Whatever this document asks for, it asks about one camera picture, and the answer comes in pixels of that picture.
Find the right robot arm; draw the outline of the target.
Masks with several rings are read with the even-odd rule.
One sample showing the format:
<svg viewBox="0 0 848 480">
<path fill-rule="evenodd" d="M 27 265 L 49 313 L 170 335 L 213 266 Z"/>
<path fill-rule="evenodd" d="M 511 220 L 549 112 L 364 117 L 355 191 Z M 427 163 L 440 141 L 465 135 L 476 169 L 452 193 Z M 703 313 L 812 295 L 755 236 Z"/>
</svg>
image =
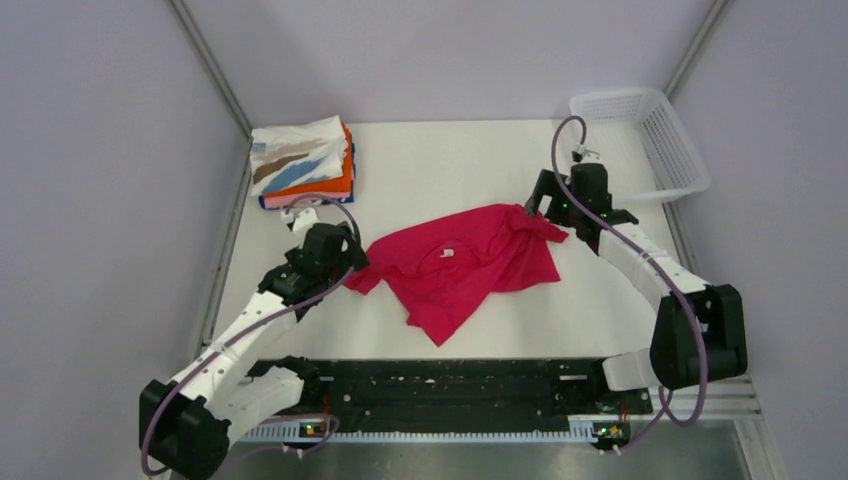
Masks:
<svg viewBox="0 0 848 480">
<path fill-rule="evenodd" d="M 573 229 L 627 278 L 656 314 L 649 347 L 600 361 L 602 374 L 586 385 L 594 409 L 614 411 L 626 400 L 627 390 L 697 386 L 702 371 L 709 382 L 746 373 L 740 292 L 686 270 L 649 238 L 632 213 L 615 208 L 603 165 L 575 164 L 567 175 L 541 170 L 525 210 Z"/>
</svg>

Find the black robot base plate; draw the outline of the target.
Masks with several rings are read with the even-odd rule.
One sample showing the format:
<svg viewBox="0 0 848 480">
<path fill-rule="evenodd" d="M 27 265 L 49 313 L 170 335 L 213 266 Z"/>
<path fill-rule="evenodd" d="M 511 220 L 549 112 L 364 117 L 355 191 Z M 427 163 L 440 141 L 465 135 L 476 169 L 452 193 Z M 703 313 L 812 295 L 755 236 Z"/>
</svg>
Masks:
<svg viewBox="0 0 848 480">
<path fill-rule="evenodd" d="M 559 433 L 579 415 L 650 415 L 645 389 L 614 392 L 594 359 L 260 360 L 307 375 L 281 415 L 328 413 L 342 433 Z"/>
</svg>

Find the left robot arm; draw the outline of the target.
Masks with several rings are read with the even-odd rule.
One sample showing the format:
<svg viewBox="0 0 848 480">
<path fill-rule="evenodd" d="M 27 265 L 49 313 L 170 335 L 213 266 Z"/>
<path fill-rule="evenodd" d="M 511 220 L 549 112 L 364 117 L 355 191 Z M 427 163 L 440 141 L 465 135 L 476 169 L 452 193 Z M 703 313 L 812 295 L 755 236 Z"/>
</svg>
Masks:
<svg viewBox="0 0 848 480">
<path fill-rule="evenodd" d="M 168 381 L 150 381 L 139 399 L 144 474 L 173 471 L 209 479 L 231 447 L 274 413 L 308 413 L 320 386 L 306 371 L 272 366 L 243 380 L 262 351 L 310 308 L 368 264 L 356 223 L 314 223 L 283 264 L 267 271 L 247 305 L 218 339 Z"/>
</svg>

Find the crimson red t-shirt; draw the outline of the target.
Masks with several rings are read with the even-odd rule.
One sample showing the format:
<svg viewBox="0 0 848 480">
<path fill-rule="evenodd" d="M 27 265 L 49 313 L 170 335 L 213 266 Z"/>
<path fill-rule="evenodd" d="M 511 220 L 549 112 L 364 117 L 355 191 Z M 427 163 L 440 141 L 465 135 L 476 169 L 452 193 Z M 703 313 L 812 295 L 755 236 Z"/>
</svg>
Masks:
<svg viewBox="0 0 848 480">
<path fill-rule="evenodd" d="M 345 285 L 366 295 L 386 283 L 407 324 L 442 346 L 489 294 L 559 281 L 549 246 L 568 236 L 521 205 L 483 206 L 376 240 L 366 252 L 368 266 Z"/>
</svg>

